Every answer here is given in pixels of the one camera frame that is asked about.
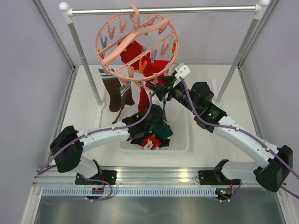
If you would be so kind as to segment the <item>teal green sock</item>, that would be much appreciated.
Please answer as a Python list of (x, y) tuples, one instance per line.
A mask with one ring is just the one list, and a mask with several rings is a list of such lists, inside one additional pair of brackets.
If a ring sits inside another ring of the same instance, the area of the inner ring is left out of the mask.
[(152, 129), (152, 132), (157, 134), (162, 140), (169, 139), (173, 135), (173, 132), (172, 132), (170, 126), (166, 123), (164, 123), (162, 125), (156, 125)]

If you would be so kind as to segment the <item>red santa sock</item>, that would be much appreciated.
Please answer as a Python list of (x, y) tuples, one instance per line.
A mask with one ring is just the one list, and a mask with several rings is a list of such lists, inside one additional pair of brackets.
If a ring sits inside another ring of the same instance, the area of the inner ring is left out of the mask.
[(144, 150), (158, 150), (161, 145), (161, 142), (153, 136), (145, 138), (141, 146)]
[(149, 96), (144, 87), (140, 87), (140, 98), (138, 104), (138, 112), (143, 112), (150, 103)]

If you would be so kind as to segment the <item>black sock white stripes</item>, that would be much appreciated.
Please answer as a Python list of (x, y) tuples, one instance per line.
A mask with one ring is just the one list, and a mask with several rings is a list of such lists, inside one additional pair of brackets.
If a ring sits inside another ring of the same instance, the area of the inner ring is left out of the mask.
[(159, 147), (168, 147), (170, 144), (170, 139), (161, 140), (161, 144)]

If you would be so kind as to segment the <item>pink round clip hanger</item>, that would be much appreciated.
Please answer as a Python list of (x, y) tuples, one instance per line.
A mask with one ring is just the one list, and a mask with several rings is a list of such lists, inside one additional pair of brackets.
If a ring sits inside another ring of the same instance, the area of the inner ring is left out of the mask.
[(141, 11), (134, 4), (129, 7), (132, 14), (110, 18), (96, 36), (100, 71), (125, 86), (162, 84), (178, 54), (178, 34), (169, 18), (147, 14), (143, 21)]

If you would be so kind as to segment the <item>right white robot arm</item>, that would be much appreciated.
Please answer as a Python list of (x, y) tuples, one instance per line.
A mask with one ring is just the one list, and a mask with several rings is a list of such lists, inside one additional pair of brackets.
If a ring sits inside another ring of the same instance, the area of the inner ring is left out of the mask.
[(237, 124), (225, 111), (212, 103), (214, 96), (206, 82), (195, 82), (191, 89), (178, 76), (163, 77), (164, 84), (150, 83), (159, 100), (175, 99), (195, 115), (194, 121), (202, 129), (220, 136), (247, 154), (252, 162), (222, 160), (213, 170), (214, 181), (225, 184), (239, 179), (256, 182), (271, 192), (277, 192), (293, 170), (293, 150), (251, 134)]

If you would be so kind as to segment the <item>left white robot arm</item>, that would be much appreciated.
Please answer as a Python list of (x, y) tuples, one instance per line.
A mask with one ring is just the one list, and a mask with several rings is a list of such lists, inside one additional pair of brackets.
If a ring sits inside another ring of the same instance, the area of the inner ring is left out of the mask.
[(67, 126), (51, 143), (50, 150), (58, 172), (66, 173), (79, 165), (84, 152), (109, 143), (140, 139), (155, 125), (162, 123), (162, 108), (152, 104), (144, 112), (138, 112), (107, 127), (75, 130), (74, 126)]

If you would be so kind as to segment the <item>white perforated basket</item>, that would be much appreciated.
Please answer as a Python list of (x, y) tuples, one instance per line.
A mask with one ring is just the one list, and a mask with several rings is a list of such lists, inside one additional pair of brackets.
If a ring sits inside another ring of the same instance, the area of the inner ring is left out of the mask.
[(165, 113), (167, 124), (173, 132), (168, 146), (160, 147), (158, 150), (145, 150), (139, 145), (125, 141), (118, 143), (119, 149), (126, 153), (174, 154), (186, 152), (190, 145), (189, 113), (184, 110), (183, 106), (175, 105), (174, 102), (166, 104)]

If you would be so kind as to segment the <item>brown striped sock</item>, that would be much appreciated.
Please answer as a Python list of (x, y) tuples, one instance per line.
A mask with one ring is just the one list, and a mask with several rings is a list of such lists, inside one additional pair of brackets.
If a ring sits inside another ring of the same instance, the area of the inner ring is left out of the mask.
[(123, 84), (120, 87), (120, 94), (121, 94), (121, 109), (120, 109), (117, 117), (115, 118), (115, 120), (112, 122), (112, 124), (115, 124), (118, 121), (125, 105), (132, 106), (135, 104), (135, 102), (133, 100), (133, 96), (132, 96), (131, 83), (129, 83), (127, 86)]
[(118, 112), (121, 109), (120, 81), (112, 74), (106, 74), (103, 69), (98, 69), (102, 82), (110, 96), (109, 110)]

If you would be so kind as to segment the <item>red sock white letters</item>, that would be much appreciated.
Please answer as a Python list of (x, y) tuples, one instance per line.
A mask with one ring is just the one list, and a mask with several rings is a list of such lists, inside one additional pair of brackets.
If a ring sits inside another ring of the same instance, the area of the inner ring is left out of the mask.
[[(136, 56), (144, 52), (146, 49), (139, 44), (137, 41), (130, 43), (126, 50), (123, 51), (121, 56), (121, 61), (123, 63), (128, 63)], [(134, 62), (131, 66), (134, 68), (134, 71), (143, 74), (144, 77), (152, 76), (154, 73), (158, 73), (160, 70), (164, 69), (168, 64), (168, 60), (154, 60), (154, 63), (151, 62), (150, 53), (143, 56), (142, 59)]]

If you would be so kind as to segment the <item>metal drying rack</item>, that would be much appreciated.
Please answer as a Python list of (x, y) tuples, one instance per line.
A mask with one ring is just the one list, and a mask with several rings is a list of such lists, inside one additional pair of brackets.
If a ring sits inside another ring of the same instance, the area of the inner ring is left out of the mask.
[[(241, 57), (243, 56), (259, 21), (264, 15), (269, 0), (261, 0), (259, 3), (251, 6), (220, 6), (220, 7), (163, 7), (163, 8), (138, 8), (131, 4), (129, 8), (122, 9), (101, 9), (101, 10), (75, 10), (69, 7), (65, 2), (59, 4), (59, 9), (63, 13), (66, 23), (75, 42), (81, 62), (86, 74), (90, 79), (90, 85), (96, 97), (97, 103), (102, 104), (95, 82), (91, 75), (87, 59), (85, 57), (82, 45), (80, 43), (73, 18), (77, 15), (113, 15), (104, 23), (99, 30), (96, 41), (96, 56), (102, 65), (104, 73), (117, 78), (122, 84), (128, 86), (129, 83), (135, 82), (136, 85), (143, 86), (145, 81), (157, 81), (158, 77), (166, 75), (169, 68), (175, 63), (179, 51), (178, 32), (175, 30), (170, 18), (164, 14), (174, 13), (199, 13), (199, 12), (254, 12), (254, 17), (249, 29), (243, 39), (237, 55), (231, 65), (231, 68), (225, 78), (220, 91), (217, 94), (214, 103), (219, 104), (221, 98), (230, 82), (230, 79), (236, 69)], [(112, 71), (111, 64), (120, 57), (125, 51), (130, 52), (129, 45), (136, 41), (140, 36), (149, 33), (162, 34), (168, 30), (168, 34), (147, 48), (146, 51), (134, 56), (118, 70)], [(156, 62), (157, 49), (160, 49), (160, 56), (163, 57), (168, 51), (171, 51), (171, 57), (168, 63), (152, 75), (143, 75), (135, 77), (134, 71), (143, 73), (150, 63)]]

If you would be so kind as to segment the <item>metal base rail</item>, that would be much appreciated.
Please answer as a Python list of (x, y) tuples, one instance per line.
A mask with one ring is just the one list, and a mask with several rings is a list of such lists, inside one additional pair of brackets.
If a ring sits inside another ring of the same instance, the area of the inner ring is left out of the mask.
[(200, 170), (213, 168), (201, 167), (112, 167), (103, 166), (102, 170), (116, 171), (116, 186), (119, 187), (193, 187)]

